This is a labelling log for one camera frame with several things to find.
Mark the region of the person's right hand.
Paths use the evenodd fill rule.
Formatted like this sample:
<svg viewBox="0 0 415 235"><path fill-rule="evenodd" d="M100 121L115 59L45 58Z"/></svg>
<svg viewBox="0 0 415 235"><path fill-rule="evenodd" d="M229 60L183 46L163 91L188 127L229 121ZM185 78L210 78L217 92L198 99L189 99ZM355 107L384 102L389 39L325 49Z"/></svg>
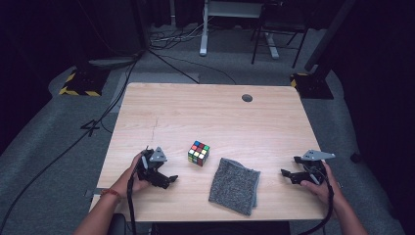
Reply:
<svg viewBox="0 0 415 235"><path fill-rule="evenodd" d="M329 183L332 186L332 189L334 192L333 204L336 207L342 203L345 197L329 165L326 163L323 163L323 165L325 166ZM309 181L303 180L300 183L300 186L307 189L313 195L317 196L321 202L325 204L329 204L329 189L328 189L327 183L316 185Z"/></svg>

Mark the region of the black seat edge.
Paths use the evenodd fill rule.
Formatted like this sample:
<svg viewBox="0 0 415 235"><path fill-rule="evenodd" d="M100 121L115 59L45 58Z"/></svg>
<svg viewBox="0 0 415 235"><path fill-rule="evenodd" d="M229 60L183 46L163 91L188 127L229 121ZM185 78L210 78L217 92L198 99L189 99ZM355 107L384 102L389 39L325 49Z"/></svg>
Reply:
<svg viewBox="0 0 415 235"><path fill-rule="evenodd" d="M113 215L109 235L125 235L126 234L126 220L122 213L115 213Z"/></svg>

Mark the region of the yellow-black striped stand base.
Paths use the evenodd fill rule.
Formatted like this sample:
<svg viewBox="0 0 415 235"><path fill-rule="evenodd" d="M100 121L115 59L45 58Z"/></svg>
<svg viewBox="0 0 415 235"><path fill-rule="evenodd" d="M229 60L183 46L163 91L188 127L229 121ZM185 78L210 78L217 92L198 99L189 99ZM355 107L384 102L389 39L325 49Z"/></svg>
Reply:
<svg viewBox="0 0 415 235"><path fill-rule="evenodd" d="M293 73L290 75L290 84L298 91L302 99L334 99L327 82L317 78L314 74Z"/></svg>
<svg viewBox="0 0 415 235"><path fill-rule="evenodd" d="M92 69L90 71L74 69L60 89L60 95L99 97L107 82L109 70Z"/></svg>

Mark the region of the grey slanted stand pole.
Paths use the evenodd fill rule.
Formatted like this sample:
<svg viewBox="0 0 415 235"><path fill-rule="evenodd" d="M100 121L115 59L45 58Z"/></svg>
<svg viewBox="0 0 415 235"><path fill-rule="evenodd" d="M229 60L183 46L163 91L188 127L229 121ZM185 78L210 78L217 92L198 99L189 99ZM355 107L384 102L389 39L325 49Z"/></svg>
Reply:
<svg viewBox="0 0 415 235"><path fill-rule="evenodd" d="M313 53L306 62L304 69L311 71L314 66L320 65L323 59L324 53L327 51L330 42L334 38L336 32L341 27L342 23L346 19L350 10L352 9L356 0L331 0L332 2L338 2L338 9L333 11L334 16L330 20L330 24L326 28L324 35L317 44Z"/></svg>

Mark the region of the multicoloured puzzle cube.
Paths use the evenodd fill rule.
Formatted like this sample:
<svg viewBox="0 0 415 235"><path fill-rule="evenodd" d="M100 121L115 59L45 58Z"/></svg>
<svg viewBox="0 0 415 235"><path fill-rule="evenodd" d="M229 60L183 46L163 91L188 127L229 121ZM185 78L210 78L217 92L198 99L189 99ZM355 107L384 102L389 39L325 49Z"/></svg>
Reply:
<svg viewBox="0 0 415 235"><path fill-rule="evenodd" d="M198 166L203 166L208 159L210 146L200 141L195 141L188 151L188 161Z"/></svg>

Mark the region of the white desk frame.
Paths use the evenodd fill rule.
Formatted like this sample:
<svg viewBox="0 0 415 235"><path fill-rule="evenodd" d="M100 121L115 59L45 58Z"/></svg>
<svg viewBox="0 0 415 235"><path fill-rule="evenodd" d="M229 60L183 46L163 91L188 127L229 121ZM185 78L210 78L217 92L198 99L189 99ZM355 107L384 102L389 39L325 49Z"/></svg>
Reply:
<svg viewBox="0 0 415 235"><path fill-rule="evenodd" d="M208 20L210 17L258 19L260 9L261 3L205 0L203 10L203 31L199 54L203 57L208 53Z"/></svg>

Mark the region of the grey fluffy cloth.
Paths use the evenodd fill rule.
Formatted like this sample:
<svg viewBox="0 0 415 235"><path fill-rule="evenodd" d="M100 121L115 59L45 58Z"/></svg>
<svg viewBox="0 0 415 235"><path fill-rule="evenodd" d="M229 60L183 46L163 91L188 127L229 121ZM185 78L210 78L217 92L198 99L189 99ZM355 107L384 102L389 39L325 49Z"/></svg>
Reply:
<svg viewBox="0 0 415 235"><path fill-rule="evenodd" d="M208 200L234 212L250 216L256 207L260 172L222 158L211 183Z"/></svg>

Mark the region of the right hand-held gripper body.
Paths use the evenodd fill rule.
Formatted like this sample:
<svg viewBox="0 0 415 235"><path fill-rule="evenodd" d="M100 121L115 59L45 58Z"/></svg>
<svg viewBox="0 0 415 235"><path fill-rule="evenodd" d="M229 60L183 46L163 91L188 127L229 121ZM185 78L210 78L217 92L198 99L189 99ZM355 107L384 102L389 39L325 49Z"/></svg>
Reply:
<svg viewBox="0 0 415 235"><path fill-rule="evenodd" d="M317 185L320 185L327 175L323 162L329 159L333 159L336 155L317 150L308 150L302 157L309 159L309 163L302 164L306 172L309 173L311 181Z"/></svg>

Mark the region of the person's dark clothing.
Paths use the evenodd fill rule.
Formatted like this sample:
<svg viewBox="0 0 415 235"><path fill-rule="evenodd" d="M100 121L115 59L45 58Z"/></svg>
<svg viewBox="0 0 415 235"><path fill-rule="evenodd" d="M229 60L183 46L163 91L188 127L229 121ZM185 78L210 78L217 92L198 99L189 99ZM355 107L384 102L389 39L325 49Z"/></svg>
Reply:
<svg viewBox="0 0 415 235"><path fill-rule="evenodd" d="M291 235L286 221L155 222L151 235Z"/></svg>

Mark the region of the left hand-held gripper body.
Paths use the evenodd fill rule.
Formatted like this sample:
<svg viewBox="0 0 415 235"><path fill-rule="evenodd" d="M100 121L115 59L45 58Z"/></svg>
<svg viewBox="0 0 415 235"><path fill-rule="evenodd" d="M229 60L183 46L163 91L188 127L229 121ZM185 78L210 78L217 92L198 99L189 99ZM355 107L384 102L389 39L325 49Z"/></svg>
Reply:
<svg viewBox="0 0 415 235"><path fill-rule="evenodd" d="M148 181L152 185L154 177L162 174L159 172L159 168L167 161L167 157L160 147L153 150L154 153L150 158L141 156L136 166L138 178Z"/></svg>

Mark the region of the black metal chair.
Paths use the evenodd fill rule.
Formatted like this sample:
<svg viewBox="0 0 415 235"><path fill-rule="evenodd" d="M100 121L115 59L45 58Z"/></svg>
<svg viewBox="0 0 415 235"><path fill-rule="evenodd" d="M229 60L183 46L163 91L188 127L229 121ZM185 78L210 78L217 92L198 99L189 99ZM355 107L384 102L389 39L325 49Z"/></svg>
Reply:
<svg viewBox="0 0 415 235"><path fill-rule="evenodd" d="M309 30L309 20L313 10L305 3L305 0L265 0L260 8L259 18L254 28L251 39L255 40L252 64L259 46L259 37L262 33L276 33L291 35L287 46L291 44L297 34L301 34L300 45L292 68L297 64L300 50Z"/></svg>

